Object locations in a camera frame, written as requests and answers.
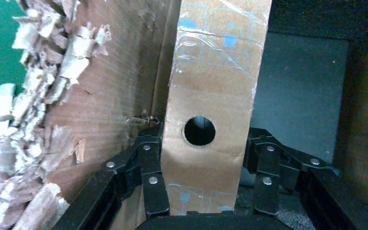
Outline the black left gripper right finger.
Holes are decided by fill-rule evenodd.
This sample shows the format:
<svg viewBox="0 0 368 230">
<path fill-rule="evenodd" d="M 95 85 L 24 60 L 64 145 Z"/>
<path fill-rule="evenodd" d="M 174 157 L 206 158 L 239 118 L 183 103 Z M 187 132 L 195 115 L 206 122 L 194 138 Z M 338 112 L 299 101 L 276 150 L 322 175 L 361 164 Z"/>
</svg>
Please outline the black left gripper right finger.
<svg viewBox="0 0 368 230">
<path fill-rule="evenodd" d="M 249 128 L 243 167 L 255 174 L 253 208 L 275 216 L 279 190 L 299 195 L 317 230 L 368 230 L 368 213 L 326 162 L 281 144 L 261 128 Z"/>
</svg>

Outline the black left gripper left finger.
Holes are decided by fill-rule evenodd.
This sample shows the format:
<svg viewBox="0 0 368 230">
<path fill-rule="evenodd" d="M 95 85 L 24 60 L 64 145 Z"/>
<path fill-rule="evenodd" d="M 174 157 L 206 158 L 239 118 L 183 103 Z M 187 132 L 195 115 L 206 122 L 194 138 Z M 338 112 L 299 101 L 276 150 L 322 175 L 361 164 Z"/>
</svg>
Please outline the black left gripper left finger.
<svg viewBox="0 0 368 230">
<path fill-rule="evenodd" d="M 161 170 L 160 126 L 139 132 L 134 144 L 106 160 L 85 184 L 57 224 L 56 230 L 108 230 L 136 187 L 143 189 L 146 218 L 170 213 Z"/>
</svg>

